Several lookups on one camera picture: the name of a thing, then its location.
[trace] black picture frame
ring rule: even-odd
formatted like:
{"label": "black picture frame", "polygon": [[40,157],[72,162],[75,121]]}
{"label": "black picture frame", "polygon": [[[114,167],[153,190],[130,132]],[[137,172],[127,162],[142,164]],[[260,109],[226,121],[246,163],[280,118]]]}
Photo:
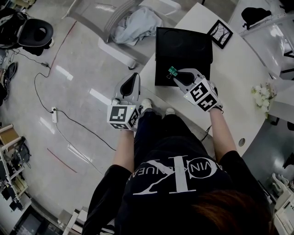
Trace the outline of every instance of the black picture frame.
{"label": "black picture frame", "polygon": [[207,34],[211,36],[211,39],[215,44],[217,44],[221,49],[224,49],[228,41],[231,39],[233,32],[229,30],[229,28],[224,25],[222,21],[218,20]]}

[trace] black pants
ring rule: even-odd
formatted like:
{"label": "black pants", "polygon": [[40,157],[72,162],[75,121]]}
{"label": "black pants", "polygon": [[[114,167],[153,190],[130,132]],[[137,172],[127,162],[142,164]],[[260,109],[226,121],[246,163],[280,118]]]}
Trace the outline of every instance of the black pants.
{"label": "black pants", "polygon": [[171,136],[189,137],[195,141],[195,144],[201,145],[205,150],[202,143],[180,117],[170,114],[162,119],[162,116],[153,109],[146,109],[139,118],[138,130],[135,136],[135,169],[142,163],[157,141]]}

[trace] black bag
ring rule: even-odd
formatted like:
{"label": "black bag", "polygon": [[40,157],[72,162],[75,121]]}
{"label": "black bag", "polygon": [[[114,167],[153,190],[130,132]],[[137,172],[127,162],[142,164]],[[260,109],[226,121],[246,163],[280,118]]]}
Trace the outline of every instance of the black bag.
{"label": "black bag", "polygon": [[253,8],[248,7],[242,12],[242,18],[246,22],[243,25],[243,28],[247,26],[247,30],[250,28],[251,25],[254,25],[258,21],[266,18],[267,16],[271,15],[271,11],[266,11],[262,8]]}

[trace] brown hair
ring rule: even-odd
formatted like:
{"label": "brown hair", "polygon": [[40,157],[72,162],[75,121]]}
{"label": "brown hair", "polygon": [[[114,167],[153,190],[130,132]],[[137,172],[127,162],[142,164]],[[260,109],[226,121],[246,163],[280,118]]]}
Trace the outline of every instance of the brown hair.
{"label": "brown hair", "polygon": [[271,214],[266,205],[235,190],[217,190],[204,193],[193,209],[210,222],[221,234],[271,234]]}

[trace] black cable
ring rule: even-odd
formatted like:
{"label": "black cable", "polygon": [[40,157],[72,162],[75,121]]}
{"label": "black cable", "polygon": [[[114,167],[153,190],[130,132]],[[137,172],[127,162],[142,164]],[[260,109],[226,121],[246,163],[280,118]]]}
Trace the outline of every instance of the black cable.
{"label": "black cable", "polygon": [[28,162],[25,162],[26,165],[28,166],[28,168],[32,169],[31,164],[29,164]]}
{"label": "black cable", "polygon": [[15,53],[13,52],[12,54],[11,54],[11,56],[9,57],[9,59],[8,59],[8,63],[12,63],[13,62],[13,60],[14,60],[14,56],[15,56]]}
{"label": "black cable", "polygon": [[[213,107],[213,108],[217,108],[217,109],[221,110],[221,113],[222,113],[222,114],[224,113],[224,111],[223,111],[220,107],[218,107],[218,106],[215,106],[215,107]],[[209,133],[209,131],[210,131],[210,128],[211,128],[211,125],[210,125],[210,127],[208,127],[207,130],[205,131],[206,135],[203,137],[202,140],[200,140],[200,142],[202,142],[203,140],[205,140],[205,138],[208,136],[208,133]]]}
{"label": "black cable", "polygon": [[104,141],[102,138],[100,138],[96,133],[94,133],[93,131],[91,131],[90,129],[88,129],[87,127],[85,127],[84,125],[80,124],[79,122],[71,119],[64,111],[60,110],[60,109],[54,109],[54,111],[57,112],[62,112],[69,120],[73,121],[74,123],[77,123],[78,125],[80,125],[81,127],[85,128],[86,130],[90,131],[92,134],[94,134],[95,136],[97,136],[100,140],[102,140],[109,148],[111,148],[112,150],[116,151],[114,148],[112,148],[106,141]]}
{"label": "black cable", "polygon": [[49,68],[49,73],[48,73],[47,76],[45,76],[45,75],[42,74],[42,73],[38,73],[38,74],[35,76],[35,79],[34,79],[34,85],[35,85],[35,91],[36,91],[36,94],[37,94],[37,96],[38,96],[38,98],[39,98],[39,101],[40,101],[41,105],[43,106],[43,108],[45,108],[47,112],[49,112],[49,113],[53,113],[53,111],[50,111],[49,109],[47,109],[47,108],[43,105],[43,103],[42,103],[42,101],[41,101],[41,99],[40,99],[40,96],[39,96],[39,94],[38,94],[38,92],[37,92],[37,88],[36,88],[36,78],[37,78],[37,76],[38,76],[39,74],[41,74],[44,78],[49,77],[50,72],[51,72],[51,67],[48,66],[48,68]]}
{"label": "black cable", "polygon": [[207,128],[207,130],[206,130],[206,132],[205,132],[206,135],[203,137],[202,140],[200,140],[200,142],[202,142],[203,140],[205,140],[205,138],[208,136],[208,132],[209,132],[210,128],[211,128],[211,126]]}
{"label": "black cable", "polygon": [[[18,54],[20,54],[20,55],[22,55],[22,56],[28,58],[26,55],[20,53],[20,50],[19,50],[19,49],[18,49],[18,51],[15,51],[15,50],[13,50],[13,49],[9,49],[9,50],[13,51],[13,54],[14,54],[14,55],[18,55]],[[41,64],[41,65],[44,64],[44,63],[37,62],[36,60],[31,59],[31,58],[28,58],[28,59],[31,60],[31,61],[35,61],[36,63]]]}
{"label": "black cable", "polygon": [[[13,51],[13,54],[14,54],[14,55],[18,55],[18,54],[20,54],[20,55],[22,55],[22,56],[28,58],[26,55],[21,54],[19,49],[18,49],[19,52],[14,51],[13,49],[10,49],[10,50]],[[49,113],[54,113],[53,111],[47,109],[47,108],[43,105],[43,103],[42,103],[42,101],[41,101],[41,98],[40,98],[40,96],[39,96],[39,94],[38,94],[37,88],[36,88],[36,78],[37,78],[37,76],[38,76],[39,74],[41,74],[44,78],[48,78],[49,75],[50,75],[50,73],[51,73],[51,67],[50,67],[48,64],[37,62],[36,60],[33,60],[33,59],[31,59],[31,58],[28,58],[28,59],[29,59],[29,60],[32,60],[32,61],[35,61],[36,63],[38,63],[38,64],[40,64],[40,65],[42,65],[42,66],[44,66],[44,67],[49,68],[49,73],[48,73],[47,76],[45,76],[45,75],[42,74],[42,73],[38,73],[38,74],[35,76],[35,78],[34,78],[34,86],[35,86],[35,91],[36,91],[36,94],[37,94],[37,96],[38,96],[38,99],[39,99],[41,105],[43,106],[43,108],[44,108],[47,112],[49,112]],[[84,125],[80,124],[79,122],[77,122],[77,121],[71,119],[71,118],[70,118],[70,117],[69,117],[64,111],[62,111],[62,110],[60,110],[60,109],[56,109],[55,111],[62,112],[62,113],[63,113],[63,114],[69,119],[69,120],[71,120],[71,121],[77,123],[78,125],[82,126],[82,127],[85,128],[86,130],[88,130],[89,132],[91,132],[92,134],[94,134],[96,137],[98,137],[100,140],[102,140],[102,141],[103,141],[103,142],[104,142],[109,148],[111,148],[112,150],[116,151],[116,150],[115,150],[114,148],[112,148],[112,147],[111,147],[106,141],[104,141],[102,138],[100,138],[96,133],[94,133],[93,131],[91,131],[90,129],[88,129],[87,127],[85,127]]]}

